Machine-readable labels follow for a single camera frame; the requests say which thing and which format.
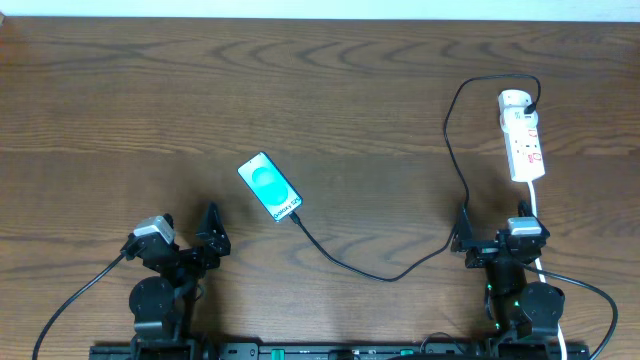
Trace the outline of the turquoise screen smartphone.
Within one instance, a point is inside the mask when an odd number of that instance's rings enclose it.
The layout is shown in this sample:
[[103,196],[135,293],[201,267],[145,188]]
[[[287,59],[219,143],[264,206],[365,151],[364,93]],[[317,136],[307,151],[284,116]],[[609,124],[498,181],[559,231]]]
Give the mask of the turquoise screen smartphone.
[[237,170],[248,188],[275,222],[303,203],[303,198],[265,152],[259,152]]

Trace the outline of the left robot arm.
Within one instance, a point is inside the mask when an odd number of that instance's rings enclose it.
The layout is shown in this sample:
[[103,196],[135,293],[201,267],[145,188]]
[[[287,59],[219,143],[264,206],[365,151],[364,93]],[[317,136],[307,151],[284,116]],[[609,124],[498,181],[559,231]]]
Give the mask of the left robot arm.
[[214,345],[191,333],[195,304],[204,293],[200,280],[220,266],[231,244],[218,207],[210,203],[196,231],[199,246],[182,249],[175,243],[170,214],[141,221],[128,235],[121,254],[156,274],[137,283],[129,296],[134,315],[133,359],[216,359]]

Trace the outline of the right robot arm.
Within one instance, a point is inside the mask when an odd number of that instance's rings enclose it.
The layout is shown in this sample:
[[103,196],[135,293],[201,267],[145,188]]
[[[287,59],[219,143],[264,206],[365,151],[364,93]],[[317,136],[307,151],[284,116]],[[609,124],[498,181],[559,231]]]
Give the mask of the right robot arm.
[[492,240],[475,240],[467,211],[460,211],[451,250],[465,254],[467,268],[485,271],[485,307],[497,325],[497,333],[480,345],[485,356],[551,359],[556,354],[551,340],[558,334],[565,295],[548,283],[529,282],[525,274],[549,236],[524,202]]

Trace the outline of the white charger plug adapter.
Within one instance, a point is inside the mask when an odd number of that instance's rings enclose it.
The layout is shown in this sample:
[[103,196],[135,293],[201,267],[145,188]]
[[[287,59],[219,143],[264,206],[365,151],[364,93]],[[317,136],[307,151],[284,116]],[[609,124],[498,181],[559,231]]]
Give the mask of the white charger plug adapter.
[[531,96],[523,90],[508,89],[498,96],[500,115],[509,120],[523,120],[526,108],[532,104]]

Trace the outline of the white power strip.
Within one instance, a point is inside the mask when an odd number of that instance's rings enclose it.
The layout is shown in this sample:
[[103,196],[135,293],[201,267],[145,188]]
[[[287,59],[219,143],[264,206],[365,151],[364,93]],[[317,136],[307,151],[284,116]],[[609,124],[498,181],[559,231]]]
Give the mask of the white power strip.
[[514,182],[532,182],[545,175],[537,124],[538,114],[525,114],[523,107],[507,107],[500,115],[510,177]]

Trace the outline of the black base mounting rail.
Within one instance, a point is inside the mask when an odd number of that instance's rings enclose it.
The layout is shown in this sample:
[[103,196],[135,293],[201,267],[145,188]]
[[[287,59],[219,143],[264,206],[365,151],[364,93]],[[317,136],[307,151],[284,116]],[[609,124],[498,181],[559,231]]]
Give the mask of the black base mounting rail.
[[[454,345],[453,342],[428,343],[418,346],[400,345],[258,345],[254,343],[224,343],[215,350],[198,357],[181,355],[175,351],[143,350],[139,359],[210,359],[210,360],[385,360],[397,357],[417,358],[419,355],[454,357],[456,359],[486,359],[484,350],[468,350],[466,344]],[[92,346],[89,360],[130,360],[134,359],[129,346]],[[504,348],[505,359],[547,359],[547,353],[540,346],[509,345]],[[586,345],[567,345],[567,359],[587,360],[590,353]]]

